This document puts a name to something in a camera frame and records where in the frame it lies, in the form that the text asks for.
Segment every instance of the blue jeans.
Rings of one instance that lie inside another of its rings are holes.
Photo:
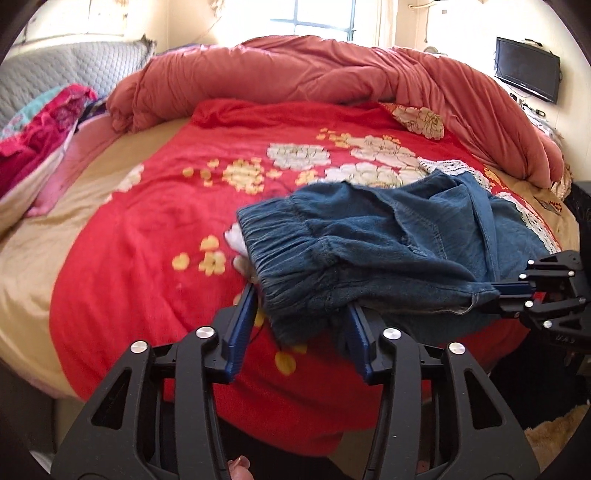
[[[475,310],[498,297],[492,282],[548,254],[515,206],[469,173],[435,171],[397,189],[316,183],[242,208],[238,221],[287,345],[354,300],[422,343],[450,341],[497,318]]]

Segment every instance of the furry rug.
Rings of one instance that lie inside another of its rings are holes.
[[[575,407],[564,417],[545,421],[534,429],[527,429],[527,437],[540,469],[544,471],[569,442],[589,409],[588,405]]]

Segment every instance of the beige bed sheet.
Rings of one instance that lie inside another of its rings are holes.
[[[74,396],[48,326],[51,293],[61,266],[107,195],[186,122],[176,120],[120,138],[85,170],[49,215],[23,220],[0,242],[0,358],[54,397]]]

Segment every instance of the television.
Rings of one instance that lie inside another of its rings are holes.
[[[496,39],[495,77],[546,102],[558,101],[560,58],[506,38]]]

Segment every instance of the pink comforter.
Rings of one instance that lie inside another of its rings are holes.
[[[563,174],[558,146],[492,78],[448,57],[407,48],[367,48],[312,36],[189,48],[153,57],[117,86],[107,106],[116,130],[137,132],[190,116],[211,98],[425,106],[486,165],[541,188]]]

